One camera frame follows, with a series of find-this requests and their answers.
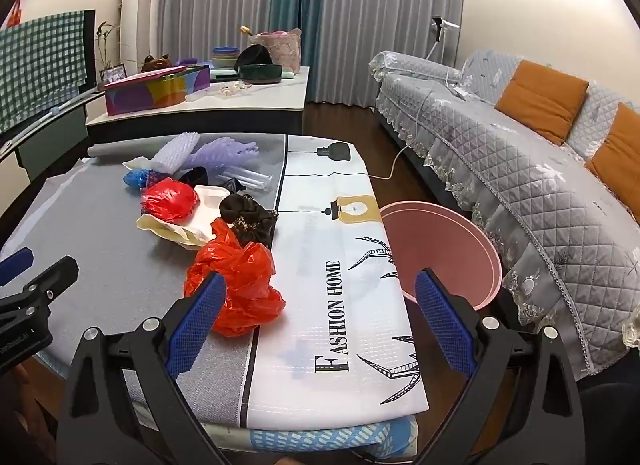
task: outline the picture frame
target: picture frame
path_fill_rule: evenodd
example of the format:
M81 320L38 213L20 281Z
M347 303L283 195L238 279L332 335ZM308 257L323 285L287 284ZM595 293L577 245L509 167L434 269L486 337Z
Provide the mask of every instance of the picture frame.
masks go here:
M107 68L100 71L100 79L104 84L111 84L118 80L126 79L127 71L124 64L117 64L111 68Z

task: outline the dark green bowl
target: dark green bowl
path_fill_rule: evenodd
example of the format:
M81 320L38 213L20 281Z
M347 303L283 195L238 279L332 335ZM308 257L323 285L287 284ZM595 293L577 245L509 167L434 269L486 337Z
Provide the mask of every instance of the dark green bowl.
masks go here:
M240 66L238 78L249 84L276 84L282 80L279 64L244 64Z

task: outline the plaid cloth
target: plaid cloth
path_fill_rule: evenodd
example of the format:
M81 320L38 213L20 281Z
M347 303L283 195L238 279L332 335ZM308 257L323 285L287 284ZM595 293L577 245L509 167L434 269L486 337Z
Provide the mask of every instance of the plaid cloth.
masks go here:
M84 12L0 31L0 133L78 95L84 84Z

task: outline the wooden floor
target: wooden floor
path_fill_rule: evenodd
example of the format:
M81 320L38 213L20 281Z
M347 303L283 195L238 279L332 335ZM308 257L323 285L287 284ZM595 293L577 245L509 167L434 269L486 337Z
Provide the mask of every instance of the wooden floor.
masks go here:
M364 158L369 174L388 176L394 157L398 153L398 146L377 122L370 109L333 104L308 104L305 107L304 123L304 134L353 143ZM404 200L434 201L433 195L404 156L398 159L391 180L373 179L372 183L380 207ZM424 447L435 433L462 390L465 379L449 368L417 305L408 304L408 313L423 384L430 403L430 409L426 413L417 415L419 449ZM62 399L62 380L33 359L30 359L26 366L38 392L40 403L57 417ZM477 450L495 442L504 421L507 406L511 401L513 380L512 375L507 375L505 378L494 411L476 445ZM280 456L248 453L229 453L228 455L234 465L272 465ZM348 451L310 453L297 458L308 465L363 463Z

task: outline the air conditioner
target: air conditioner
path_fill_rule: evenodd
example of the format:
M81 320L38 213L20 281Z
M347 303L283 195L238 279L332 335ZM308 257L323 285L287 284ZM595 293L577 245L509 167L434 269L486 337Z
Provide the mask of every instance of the air conditioner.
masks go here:
M120 61L127 76L139 72L147 55L160 57L158 8L160 0L122 0Z

